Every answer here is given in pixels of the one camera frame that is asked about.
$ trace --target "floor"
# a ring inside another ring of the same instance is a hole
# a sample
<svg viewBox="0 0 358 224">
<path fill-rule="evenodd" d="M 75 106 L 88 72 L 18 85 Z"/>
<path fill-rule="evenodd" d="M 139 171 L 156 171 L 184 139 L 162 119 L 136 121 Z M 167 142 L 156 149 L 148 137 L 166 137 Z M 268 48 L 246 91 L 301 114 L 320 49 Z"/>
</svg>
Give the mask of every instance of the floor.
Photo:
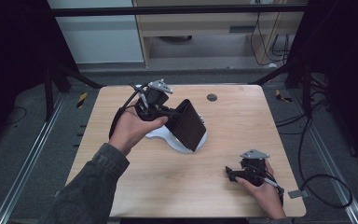
<svg viewBox="0 0 358 224">
<path fill-rule="evenodd" d="M 282 49 L 284 38 L 279 38 L 276 50 Z M 259 65 L 244 35 L 193 36 L 190 41 L 181 38 L 155 38 L 151 60 L 147 68 L 120 68 L 118 70 L 88 71 L 83 75 L 104 85 L 126 85 L 130 81 L 147 82 L 164 78 L 170 84 L 241 83 L 255 81 L 268 74 L 284 61 Z M 323 79 L 323 75 L 314 74 Z M 35 153 L 38 159 L 30 164 L 32 172 L 20 186 L 15 204 L 7 209 L 11 223 L 35 223 L 47 206 L 52 203 L 55 190 L 63 188 L 71 169 L 81 136 L 87 125 L 98 90 L 69 78 L 73 85 L 70 93 L 55 91 L 56 101 L 62 101 L 60 113 L 48 129 L 48 138 L 39 140 L 42 147 Z M 301 111 L 301 87 L 287 90 L 283 86 L 285 75 L 273 78 L 263 86 L 273 118 L 277 124 L 296 117 Z M 277 99 L 276 90 L 283 98 Z M 76 108 L 81 93 L 87 92 L 85 104 Z M 351 188 L 354 202 L 346 209 L 332 208 L 314 197 L 305 198 L 308 213 L 296 223 L 358 223 L 358 158 L 351 155 L 348 136 L 342 131 L 334 106 L 322 94 L 315 94 L 312 102 L 312 124 L 304 135 L 301 133 L 306 120 L 301 118 L 290 125 L 278 127 L 283 146 L 300 185 L 297 157 L 301 148 L 302 171 L 305 177 L 331 174 L 346 181 Z M 16 107 L 0 133 L 0 208 L 16 180 L 17 174 L 34 148 L 34 142 L 44 130 L 45 107 L 43 86 L 23 92 L 16 99 Z M 311 187 L 322 198 L 341 203 L 349 193 L 330 179 L 315 179 Z M 263 218 L 251 218 L 251 223 L 264 223 Z"/>
</svg>

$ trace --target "light wood table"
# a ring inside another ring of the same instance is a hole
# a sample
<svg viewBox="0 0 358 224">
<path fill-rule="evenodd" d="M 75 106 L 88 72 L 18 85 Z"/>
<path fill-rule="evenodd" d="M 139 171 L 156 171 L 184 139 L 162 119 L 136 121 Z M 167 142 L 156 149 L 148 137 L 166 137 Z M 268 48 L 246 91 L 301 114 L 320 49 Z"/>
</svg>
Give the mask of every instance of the light wood table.
<svg viewBox="0 0 358 224">
<path fill-rule="evenodd" d="M 196 153 L 182 154 L 162 139 L 144 138 L 128 156 L 131 165 L 117 183 L 111 217 L 262 217 L 255 199 L 225 172 L 225 166 L 240 170 L 240 154 L 252 148 L 270 155 L 285 189 L 286 215 L 305 215 L 302 199 L 287 195 L 297 185 L 261 87 L 169 86 L 173 95 L 165 105 L 189 99 L 205 120 L 206 143 Z M 101 89 L 68 182 L 108 141 L 111 121 L 132 92 L 130 86 Z M 207 100 L 210 93 L 217 101 Z"/>
</svg>

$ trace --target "wall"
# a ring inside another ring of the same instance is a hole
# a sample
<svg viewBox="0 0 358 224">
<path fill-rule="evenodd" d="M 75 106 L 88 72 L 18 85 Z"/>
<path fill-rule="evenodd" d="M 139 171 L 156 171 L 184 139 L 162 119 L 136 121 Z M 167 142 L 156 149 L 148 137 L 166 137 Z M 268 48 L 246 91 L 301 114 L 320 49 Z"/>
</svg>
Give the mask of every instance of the wall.
<svg viewBox="0 0 358 224">
<path fill-rule="evenodd" d="M 48 0 L 51 8 L 132 7 L 131 0 Z M 134 16 L 57 18 L 76 63 L 143 63 Z"/>
</svg>

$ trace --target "gray carpet floor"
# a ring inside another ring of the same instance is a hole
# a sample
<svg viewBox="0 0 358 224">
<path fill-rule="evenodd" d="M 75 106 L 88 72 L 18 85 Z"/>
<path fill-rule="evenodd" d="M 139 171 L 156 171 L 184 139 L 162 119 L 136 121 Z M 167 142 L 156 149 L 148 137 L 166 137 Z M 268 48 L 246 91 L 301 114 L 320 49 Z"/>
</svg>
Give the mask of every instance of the gray carpet floor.
<svg viewBox="0 0 358 224">
<path fill-rule="evenodd" d="M 156 56 L 151 61 L 149 69 L 130 69 L 128 71 L 84 73 L 86 77 L 104 85 L 126 85 L 128 82 L 143 83 L 150 80 L 164 78 L 168 84 L 211 84 L 211 83 L 247 83 L 266 75 L 271 68 L 258 67 L 227 67 L 220 64 L 213 69 L 201 67 L 183 67 L 182 70 L 157 69 L 158 65 L 175 57 L 165 58 Z M 275 121 L 284 120 L 301 114 L 296 102 L 288 103 L 277 100 L 275 90 L 279 89 L 283 97 L 296 98 L 300 89 L 286 90 L 282 84 L 285 75 L 279 76 L 263 87 L 268 105 Z M 53 202 L 52 194 L 63 188 L 66 178 L 75 159 L 77 147 L 81 141 L 84 126 L 87 125 L 91 110 L 98 95 L 98 90 L 69 78 L 73 85 L 70 93 L 64 95 L 62 111 L 49 134 L 39 159 L 28 179 L 26 186 L 15 206 L 10 219 L 12 222 L 26 222 L 36 220 Z M 76 108 L 78 98 L 82 92 L 87 92 L 85 104 Z M 324 99 L 322 95 L 315 95 L 313 104 Z M 13 181 L 33 146 L 45 118 L 45 98 L 43 86 L 34 87 L 21 93 L 16 100 L 16 108 L 7 119 L 8 125 L 0 132 L 0 204 L 5 199 Z M 329 153 L 358 202 L 358 158 L 350 152 L 348 136 L 344 134 L 337 116 L 331 112 L 327 103 L 313 112 L 312 125 L 318 130 L 324 140 Z M 301 119 L 291 125 L 278 129 L 287 157 L 295 173 L 297 184 L 303 181 L 299 175 L 297 163 L 300 134 L 305 125 Z M 315 174 L 325 174 L 326 170 L 320 155 L 315 149 L 315 142 L 310 132 L 305 134 L 302 145 L 301 161 L 305 177 Z M 339 203 L 336 189 L 327 179 L 317 179 L 310 183 L 311 187 L 323 198 L 332 203 Z M 344 209 L 329 207 L 314 196 L 304 199 L 307 214 L 297 218 L 296 223 L 352 223 Z M 262 218 L 251 218 L 251 223 L 264 223 Z"/>
</svg>

